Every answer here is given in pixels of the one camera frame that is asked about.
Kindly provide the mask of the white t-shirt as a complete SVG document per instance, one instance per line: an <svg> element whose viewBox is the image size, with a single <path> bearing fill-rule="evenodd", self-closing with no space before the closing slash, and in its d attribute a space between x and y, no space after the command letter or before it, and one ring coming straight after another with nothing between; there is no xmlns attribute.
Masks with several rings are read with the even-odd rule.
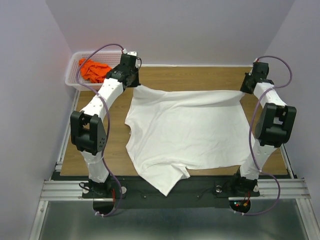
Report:
<svg viewBox="0 0 320 240"><path fill-rule="evenodd" d="M162 91L138 86L125 124L138 175L167 196L189 170L239 166L249 156L249 123L236 90Z"/></svg>

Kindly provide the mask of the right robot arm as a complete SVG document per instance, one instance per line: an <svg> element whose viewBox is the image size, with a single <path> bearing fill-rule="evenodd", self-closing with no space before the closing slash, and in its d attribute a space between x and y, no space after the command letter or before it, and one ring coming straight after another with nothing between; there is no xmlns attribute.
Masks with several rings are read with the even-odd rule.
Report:
<svg viewBox="0 0 320 240"><path fill-rule="evenodd" d="M249 125L249 155L233 175L230 190L237 196L258 192L258 178L270 155L290 139L297 109L286 104L268 79L269 65L256 59L245 73L241 92L252 94L262 108L257 123Z"/></svg>

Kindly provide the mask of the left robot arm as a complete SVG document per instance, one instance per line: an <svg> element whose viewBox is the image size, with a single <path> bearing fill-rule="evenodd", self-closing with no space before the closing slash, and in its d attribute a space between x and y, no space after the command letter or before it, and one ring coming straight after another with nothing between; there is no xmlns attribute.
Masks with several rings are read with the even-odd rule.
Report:
<svg viewBox="0 0 320 240"><path fill-rule="evenodd" d="M70 115L71 143L80 151L88 169L88 183L80 186L99 197L108 196L112 188L110 172L103 161L110 127L105 127L103 121L110 118L109 108L125 89L139 86L137 58L135 51L123 53L120 63L106 74L92 100Z"/></svg>

